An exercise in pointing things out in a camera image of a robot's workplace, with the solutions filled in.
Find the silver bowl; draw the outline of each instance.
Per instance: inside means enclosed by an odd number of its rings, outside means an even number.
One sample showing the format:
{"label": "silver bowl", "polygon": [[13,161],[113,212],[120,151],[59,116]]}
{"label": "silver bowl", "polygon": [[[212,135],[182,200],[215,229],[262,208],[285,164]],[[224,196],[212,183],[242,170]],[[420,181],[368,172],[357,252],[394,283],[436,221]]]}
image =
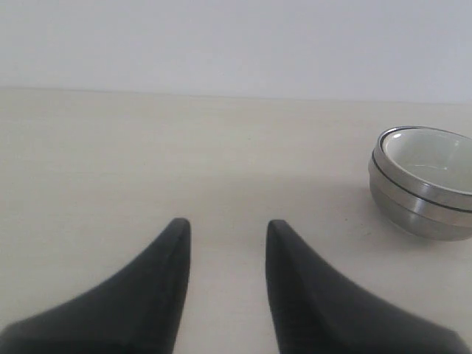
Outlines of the silver bowl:
{"label": "silver bowl", "polygon": [[378,138],[370,191],[381,211],[412,234],[472,237],[472,139],[426,127],[397,127]]}

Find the white table surface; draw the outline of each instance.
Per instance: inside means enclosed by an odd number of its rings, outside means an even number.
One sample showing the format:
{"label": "white table surface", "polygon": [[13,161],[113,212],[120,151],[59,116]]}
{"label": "white table surface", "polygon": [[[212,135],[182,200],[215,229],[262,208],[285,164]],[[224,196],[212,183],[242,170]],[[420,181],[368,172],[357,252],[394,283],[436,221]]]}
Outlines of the white table surface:
{"label": "white table surface", "polygon": [[378,134],[472,136],[472,105],[0,91],[0,327],[118,271],[192,223],[174,353],[277,353],[266,225],[286,219],[339,271],[472,346],[472,240],[406,235],[376,209]]}

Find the metal bowl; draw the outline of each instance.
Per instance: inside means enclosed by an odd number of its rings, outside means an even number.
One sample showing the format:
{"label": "metal bowl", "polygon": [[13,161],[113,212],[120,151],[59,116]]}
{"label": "metal bowl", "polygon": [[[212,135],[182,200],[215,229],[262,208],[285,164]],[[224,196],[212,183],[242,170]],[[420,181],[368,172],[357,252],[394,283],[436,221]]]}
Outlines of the metal bowl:
{"label": "metal bowl", "polygon": [[376,204],[407,232],[472,237],[472,139],[425,127],[389,129],[378,138],[369,174]]}

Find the white wall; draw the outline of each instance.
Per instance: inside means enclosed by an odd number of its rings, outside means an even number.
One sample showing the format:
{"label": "white wall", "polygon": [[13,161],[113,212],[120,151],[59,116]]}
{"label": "white wall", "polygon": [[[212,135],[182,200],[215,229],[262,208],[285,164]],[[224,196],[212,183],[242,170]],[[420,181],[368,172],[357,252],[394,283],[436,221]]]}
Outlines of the white wall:
{"label": "white wall", "polygon": [[2,0],[0,86],[472,100],[470,0]]}

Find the bowl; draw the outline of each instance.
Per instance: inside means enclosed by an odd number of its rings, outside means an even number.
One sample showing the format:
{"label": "bowl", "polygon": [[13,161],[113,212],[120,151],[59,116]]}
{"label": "bowl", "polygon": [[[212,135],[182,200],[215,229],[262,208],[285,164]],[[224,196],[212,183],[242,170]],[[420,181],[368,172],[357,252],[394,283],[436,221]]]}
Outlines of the bowl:
{"label": "bowl", "polygon": [[472,139],[427,127],[397,127],[378,138],[370,191],[402,229],[434,240],[472,237]]}

